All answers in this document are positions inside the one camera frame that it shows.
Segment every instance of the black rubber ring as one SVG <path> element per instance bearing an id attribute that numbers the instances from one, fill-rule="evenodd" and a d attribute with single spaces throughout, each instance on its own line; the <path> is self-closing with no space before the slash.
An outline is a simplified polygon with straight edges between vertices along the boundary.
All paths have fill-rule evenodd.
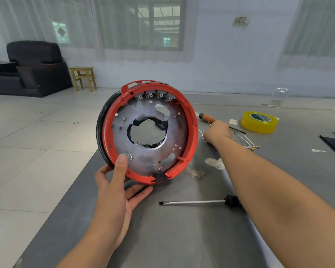
<path id="1" fill-rule="evenodd" d="M 120 90 L 114 93 L 104 104 L 102 110 L 99 113 L 98 120 L 97 120 L 97 127 L 96 127 L 96 137 L 97 137 L 97 144 L 98 144 L 98 149 L 100 153 L 102 154 L 103 159 L 109 165 L 111 168 L 114 168 L 114 164 L 112 161 L 109 159 L 107 152 L 104 149 L 103 146 L 103 139 L 102 139 L 102 131 L 103 131 L 103 124 L 105 120 L 105 116 L 107 115 L 107 112 L 109 108 L 112 106 L 114 101 L 121 95 Z"/>

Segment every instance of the packing tape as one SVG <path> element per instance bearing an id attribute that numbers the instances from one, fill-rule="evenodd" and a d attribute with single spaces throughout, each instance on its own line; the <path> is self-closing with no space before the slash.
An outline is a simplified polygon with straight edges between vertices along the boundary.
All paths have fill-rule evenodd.
<path id="1" fill-rule="evenodd" d="M 260 112 L 244 112 L 241 125 L 250 131 L 271 134 L 277 127 L 278 119 Z"/>

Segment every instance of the stool leg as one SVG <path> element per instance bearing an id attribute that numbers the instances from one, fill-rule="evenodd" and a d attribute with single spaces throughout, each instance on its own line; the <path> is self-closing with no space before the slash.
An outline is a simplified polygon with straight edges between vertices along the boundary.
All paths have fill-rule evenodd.
<path id="1" fill-rule="evenodd" d="M 93 80 L 93 84 L 94 84 L 94 89 L 97 89 L 96 78 L 95 78 L 95 76 L 94 76 L 93 69 L 91 70 L 91 72 L 92 72 L 92 80 Z"/>
<path id="2" fill-rule="evenodd" d="M 86 71 L 86 77 L 87 77 L 87 81 L 88 81 L 88 86 L 89 86 L 89 91 L 93 92 L 92 90 L 92 84 L 91 84 L 91 77 L 89 76 L 89 71 Z"/>
<path id="3" fill-rule="evenodd" d="M 73 81 L 74 81 L 74 83 L 75 83 L 76 91 L 78 91 L 78 85 L 77 85 L 77 80 L 76 80 L 75 71 L 74 71 L 74 70 L 71 70 L 71 74 L 72 74 Z"/>
<path id="4" fill-rule="evenodd" d="M 78 76 L 82 76 L 81 72 L 77 71 Z M 81 89 L 83 89 L 83 82 L 82 82 L 82 78 L 79 79 L 79 83 L 81 84 Z"/>

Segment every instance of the sheer curtain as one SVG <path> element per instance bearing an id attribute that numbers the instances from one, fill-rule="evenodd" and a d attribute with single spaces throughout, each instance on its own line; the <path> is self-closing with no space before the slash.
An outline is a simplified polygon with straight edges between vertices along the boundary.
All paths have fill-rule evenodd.
<path id="1" fill-rule="evenodd" d="M 199 0 L 0 0 L 6 43 L 58 43 L 63 57 L 193 59 Z"/>
<path id="2" fill-rule="evenodd" d="M 335 69 L 335 0 L 303 0 L 279 64 Z"/>

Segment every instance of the round metal disc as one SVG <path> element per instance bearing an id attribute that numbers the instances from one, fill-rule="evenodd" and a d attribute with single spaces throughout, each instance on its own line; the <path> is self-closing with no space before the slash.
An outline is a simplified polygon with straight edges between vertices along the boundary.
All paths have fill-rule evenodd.
<path id="1" fill-rule="evenodd" d="M 160 104 L 170 111 L 167 117 L 157 111 L 155 106 Z M 183 154 L 187 139 L 188 125 L 186 116 L 182 107 L 176 100 L 165 101 L 165 98 L 152 98 L 137 100 L 130 99 L 123 107 L 119 108 L 115 114 L 112 124 L 114 146 L 118 154 L 126 154 L 128 157 L 128 167 L 135 173 L 142 176 L 152 176 L 153 171 L 165 172 L 174 166 Z M 131 129 L 133 122 L 142 121 L 145 118 L 167 121 L 167 130 L 165 139 L 155 148 L 146 148 L 140 143 L 132 143 L 128 137 L 128 129 Z M 164 160 L 171 153 L 175 155 L 174 159 L 168 164 Z"/>

